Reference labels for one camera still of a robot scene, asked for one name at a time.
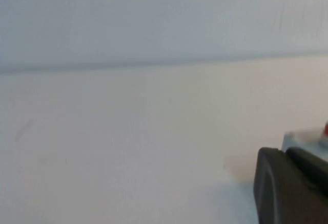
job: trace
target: white wall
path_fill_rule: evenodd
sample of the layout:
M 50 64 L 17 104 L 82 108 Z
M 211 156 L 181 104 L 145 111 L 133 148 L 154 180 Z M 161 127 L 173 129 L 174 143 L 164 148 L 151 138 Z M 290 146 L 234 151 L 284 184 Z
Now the white wall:
M 328 0 L 0 0 L 0 68 L 328 49 Z

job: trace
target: black plastic object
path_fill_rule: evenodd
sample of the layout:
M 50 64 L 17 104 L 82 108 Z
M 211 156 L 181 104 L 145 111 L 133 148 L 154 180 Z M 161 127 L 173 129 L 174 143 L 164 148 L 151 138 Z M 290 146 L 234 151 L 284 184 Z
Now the black plastic object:
M 258 152 L 254 197 L 259 224 L 328 223 L 328 163 L 300 148 Z

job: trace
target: red part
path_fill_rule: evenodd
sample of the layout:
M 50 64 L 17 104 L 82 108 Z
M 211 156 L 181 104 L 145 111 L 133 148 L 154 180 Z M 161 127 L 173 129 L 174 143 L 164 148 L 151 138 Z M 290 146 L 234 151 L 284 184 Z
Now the red part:
M 326 126 L 324 127 L 323 134 L 328 137 L 328 123 L 326 123 Z

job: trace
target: white table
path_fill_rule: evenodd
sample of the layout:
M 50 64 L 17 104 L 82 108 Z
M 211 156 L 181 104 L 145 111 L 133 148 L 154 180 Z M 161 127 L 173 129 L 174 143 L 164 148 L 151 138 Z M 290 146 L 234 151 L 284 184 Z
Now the white table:
M 327 84 L 325 56 L 0 75 L 1 222 L 257 223 L 258 149 Z

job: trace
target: white surface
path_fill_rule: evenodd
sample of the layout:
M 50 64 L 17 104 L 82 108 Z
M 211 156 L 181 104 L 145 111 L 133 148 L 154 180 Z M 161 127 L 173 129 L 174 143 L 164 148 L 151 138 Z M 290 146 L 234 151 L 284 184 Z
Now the white surface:
M 0 0 L 0 69 L 328 49 L 328 0 Z
M 254 224 L 257 151 L 326 122 L 327 78 L 327 57 L 0 75 L 1 220 Z

